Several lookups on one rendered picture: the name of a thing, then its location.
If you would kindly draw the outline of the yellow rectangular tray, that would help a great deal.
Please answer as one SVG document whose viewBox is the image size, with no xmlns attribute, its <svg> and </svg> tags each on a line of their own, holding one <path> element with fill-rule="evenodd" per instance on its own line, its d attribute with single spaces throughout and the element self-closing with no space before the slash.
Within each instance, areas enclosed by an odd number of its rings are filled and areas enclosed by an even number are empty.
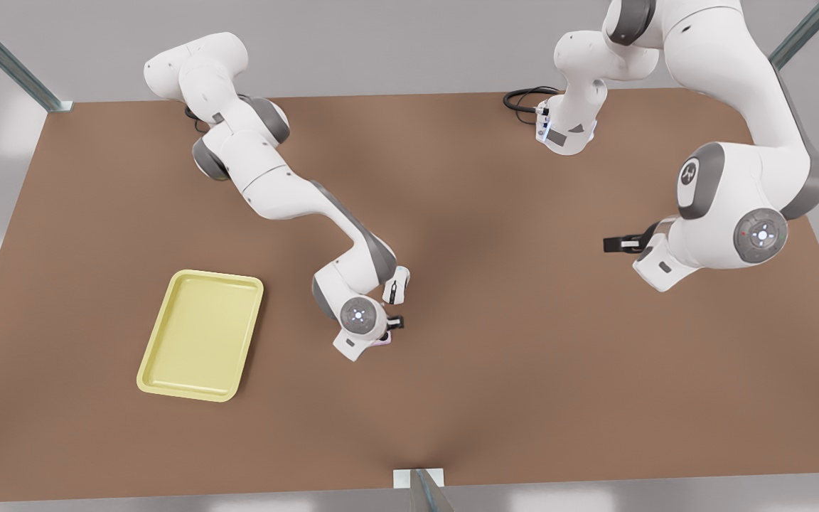
<svg viewBox="0 0 819 512">
<path fill-rule="evenodd" d="M 178 271 L 136 375 L 140 391 L 208 402 L 234 398 L 263 294 L 255 277 Z"/>
</svg>

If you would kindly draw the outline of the silver frame post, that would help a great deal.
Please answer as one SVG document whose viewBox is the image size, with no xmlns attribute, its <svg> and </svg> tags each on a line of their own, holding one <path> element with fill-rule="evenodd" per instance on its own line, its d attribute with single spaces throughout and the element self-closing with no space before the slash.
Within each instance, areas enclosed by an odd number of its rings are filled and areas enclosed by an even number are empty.
<svg viewBox="0 0 819 512">
<path fill-rule="evenodd" d="M 797 52 L 819 31 L 818 3 L 788 33 L 780 45 L 771 52 L 769 61 L 776 69 L 782 69 Z"/>
<path fill-rule="evenodd" d="M 71 112 L 74 103 L 60 100 L 1 41 L 0 69 L 48 113 Z"/>
<path fill-rule="evenodd" d="M 443 491 L 443 469 L 396 469 L 394 489 L 409 489 L 409 512 L 455 512 Z"/>
</svg>

